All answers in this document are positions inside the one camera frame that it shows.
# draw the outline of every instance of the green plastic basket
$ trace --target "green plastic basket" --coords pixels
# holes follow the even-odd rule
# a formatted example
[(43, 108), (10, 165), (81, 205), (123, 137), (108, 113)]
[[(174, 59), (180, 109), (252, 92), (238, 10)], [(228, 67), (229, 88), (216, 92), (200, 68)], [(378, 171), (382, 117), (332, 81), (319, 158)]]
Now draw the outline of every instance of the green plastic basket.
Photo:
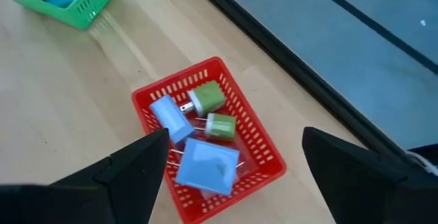
[(110, 0), (74, 0), (67, 8), (60, 8), (43, 0), (14, 1), (78, 29), (85, 29)]

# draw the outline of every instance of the basket rim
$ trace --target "basket rim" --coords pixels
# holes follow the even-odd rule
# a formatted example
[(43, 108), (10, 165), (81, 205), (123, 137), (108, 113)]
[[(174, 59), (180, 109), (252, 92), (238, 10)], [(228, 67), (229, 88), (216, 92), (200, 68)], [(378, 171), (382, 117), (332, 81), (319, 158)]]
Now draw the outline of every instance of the basket rim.
[(287, 165), (283, 159), (283, 157), (281, 157), (281, 154), (279, 153), (279, 150), (277, 149), (277, 147), (275, 146), (274, 142), (272, 141), (271, 137), (269, 137), (267, 131), (265, 130), (264, 126), (261, 124), (260, 120), (258, 119), (258, 116), (255, 114), (255, 111), (253, 110), (253, 108), (251, 107), (251, 105), (249, 104), (248, 100), (246, 100), (246, 97), (244, 95), (244, 93), (242, 92), (242, 90), (240, 90), (240, 87), (238, 86), (238, 84), (235, 82), (234, 77), (232, 76), (232, 74), (230, 73), (229, 69), (226, 67), (225, 63), (222, 61), (221, 58), (219, 58), (218, 56), (214, 56), (211, 57), (207, 60), (203, 60), (199, 63), (193, 64), (192, 66), (189, 66), (183, 70), (180, 70), (172, 75), (169, 75), (159, 81), (153, 82), (147, 86), (141, 87), (137, 90), (135, 90), (132, 95), (131, 95), (131, 99), (133, 101), (134, 107), (136, 109), (137, 115), (140, 119), (140, 122), (142, 123), (142, 127), (143, 130), (145, 132), (151, 132), (149, 130), (149, 128), (147, 127), (146, 121), (141, 117), (141, 111), (142, 108), (140, 107), (140, 104), (138, 103), (137, 100), (137, 96), (141, 93), (144, 92), (146, 89), (149, 88), (153, 88), (156, 87), (158, 85), (161, 85), (164, 82), (167, 82), (168, 80), (172, 79), (175, 77), (175, 75), (180, 75), (184, 72), (187, 72), (189, 70), (195, 69), (199, 66), (205, 65), (205, 64), (209, 64), (210, 62), (217, 62), (219, 63), (220, 67), (222, 68), (222, 70), (226, 73), (226, 75), (231, 76), (229, 79), (229, 82), (231, 84), (234, 84), (236, 86), (236, 89), (234, 90), (235, 92), (237, 92), (238, 95), (243, 96), (244, 98), (241, 100), (242, 104), (244, 106), (249, 107), (248, 111), (250, 112), (250, 114), (254, 117), (256, 117), (256, 119), (253, 121), (255, 122), (257, 127), (260, 127), (260, 132), (263, 134), (263, 136), (266, 138), (266, 142), (270, 145), (270, 147), (272, 148), (272, 153), (275, 155), (275, 157), (277, 158), (277, 160), (279, 161), (280, 165), (281, 165), (281, 170), (279, 170), (277, 173), (269, 176), (268, 178), (266, 178), (264, 181), (260, 182), (259, 184), (255, 185), (253, 188), (246, 190), (244, 192), (242, 192), (238, 197), (233, 197), (231, 198), (228, 202), (223, 203), (222, 205), (218, 206), (216, 209), (209, 211), (207, 213), (205, 213), (204, 215), (202, 215), (201, 217), (191, 221), (189, 219), (189, 217), (185, 214), (184, 212), (184, 208), (180, 205), (177, 204), (178, 202), (178, 198), (177, 198), (177, 194), (173, 188), (173, 181), (170, 179), (170, 177), (165, 173), (164, 174), (164, 178), (166, 179), (166, 183), (167, 183), (167, 187), (170, 191), (170, 195), (172, 196), (172, 200), (175, 204), (175, 206), (177, 207), (178, 213), (181, 217), (181, 219), (183, 220), (184, 223), (191, 223), (191, 224), (199, 224), (202, 223), (203, 221), (206, 221), (207, 219), (215, 216), (216, 214), (218, 214), (219, 212), (227, 209), (228, 207), (232, 206), (233, 204), (237, 203), (238, 201), (243, 200), (245, 197), (253, 194), (254, 192), (260, 190), (261, 188), (263, 188), (264, 186), (270, 184), (271, 182), (273, 182), (274, 180), (280, 178), (281, 176), (283, 176), (286, 173), (287, 170)]

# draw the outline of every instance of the red plastic basket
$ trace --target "red plastic basket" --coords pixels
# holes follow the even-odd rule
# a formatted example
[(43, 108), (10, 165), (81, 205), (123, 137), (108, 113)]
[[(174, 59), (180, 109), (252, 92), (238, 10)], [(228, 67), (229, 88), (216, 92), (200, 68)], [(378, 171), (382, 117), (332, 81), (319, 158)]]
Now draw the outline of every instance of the red plastic basket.
[[(186, 92), (205, 82), (216, 80), (227, 98), (219, 113), (237, 117), (236, 138), (232, 145), (240, 150), (240, 161), (245, 161), (237, 171), (238, 180), (231, 196), (215, 195), (205, 200), (200, 190), (175, 182), (177, 166), (168, 165), (166, 178), (170, 194), (184, 223), (201, 223), (249, 194), (259, 190), (286, 171), (286, 164), (268, 133), (261, 125), (239, 86), (220, 58), (214, 57), (158, 82), (136, 90), (132, 100), (144, 131), (149, 134), (161, 126), (149, 110), (149, 105), (162, 95), (169, 94), (178, 105), (189, 101)], [(195, 123), (194, 114), (188, 118)], [(168, 161), (179, 163), (179, 155), (169, 151)]]

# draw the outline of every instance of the wooden tabletop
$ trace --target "wooden tabletop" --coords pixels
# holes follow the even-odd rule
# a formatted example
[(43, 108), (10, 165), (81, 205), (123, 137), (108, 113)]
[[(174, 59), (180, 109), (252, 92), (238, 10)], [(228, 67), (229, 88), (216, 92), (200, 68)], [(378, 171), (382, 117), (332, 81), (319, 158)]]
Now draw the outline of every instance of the wooden tabletop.
[[(113, 0), (87, 31), (0, 8), (0, 183), (49, 184), (139, 139), (131, 93), (217, 55), (288, 170), (207, 223), (334, 223), (302, 130), (360, 142), (208, 0)], [(151, 223), (180, 222), (163, 183)]]

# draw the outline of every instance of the dark floor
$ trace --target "dark floor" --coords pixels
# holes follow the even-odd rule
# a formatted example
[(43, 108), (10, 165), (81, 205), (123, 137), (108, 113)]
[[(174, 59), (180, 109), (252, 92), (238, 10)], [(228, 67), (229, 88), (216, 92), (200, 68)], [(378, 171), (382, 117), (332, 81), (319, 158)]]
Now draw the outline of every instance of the dark floor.
[[(331, 0), (236, 0), (404, 149), (438, 142), (438, 79)], [(438, 0), (348, 0), (438, 62)]]

